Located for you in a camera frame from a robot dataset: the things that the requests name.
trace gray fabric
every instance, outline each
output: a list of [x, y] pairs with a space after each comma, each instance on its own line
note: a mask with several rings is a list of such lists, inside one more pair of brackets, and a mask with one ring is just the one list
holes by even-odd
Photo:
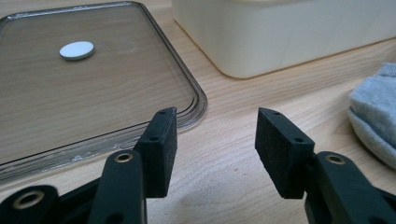
[[349, 119], [359, 139], [396, 169], [396, 63], [384, 63], [350, 95]]

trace white disc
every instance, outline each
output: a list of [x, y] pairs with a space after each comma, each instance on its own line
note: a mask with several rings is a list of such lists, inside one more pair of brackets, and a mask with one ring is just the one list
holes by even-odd
[[88, 41], [78, 41], [70, 43], [59, 51], [66, 60], [80, 60], [88, 58], [93, 54], [93, 43]]

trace table surface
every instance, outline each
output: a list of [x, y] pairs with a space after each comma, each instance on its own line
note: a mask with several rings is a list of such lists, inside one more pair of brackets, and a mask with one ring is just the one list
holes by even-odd
[[[396, 39], [250, 79], [223, 75], [177, 25], [170, 0], [144, 0], [154, 19], [204, 90], [201, 122], [178, 135], [168, 196], [148, 199], [149, 223], [306, 223], [304, 200], [283, 200], [254, 148], [259, 107], [287, 116], [315, 142], [315, 151], [352, 159], [371, 183], [396, 194], [396, 172], [354, 134], [348, 95], [381, 63], [396, 63]], [[95, 0], [3, 0], [0, 17]], [[0, 200], [30, 185], [52, 185], [60, 194], [100, 176], [104, 160], [65, 167], [0, 186]]]

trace clear plastic tray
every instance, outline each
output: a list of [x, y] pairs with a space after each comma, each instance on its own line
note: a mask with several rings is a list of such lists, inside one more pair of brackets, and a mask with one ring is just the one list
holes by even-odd
[[[59, 50], [90, 41], [94, 54]], [[0, 20], [0, 183], [134, 146], [152, 116], [193, 126], [205, 94], [135, 2], [25, 12]]]

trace white box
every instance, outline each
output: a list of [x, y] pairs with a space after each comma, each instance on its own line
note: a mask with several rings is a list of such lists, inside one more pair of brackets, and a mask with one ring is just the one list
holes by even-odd
[[231, 77], [396, 36], [396, 0], [173, 0], [176, 21]]

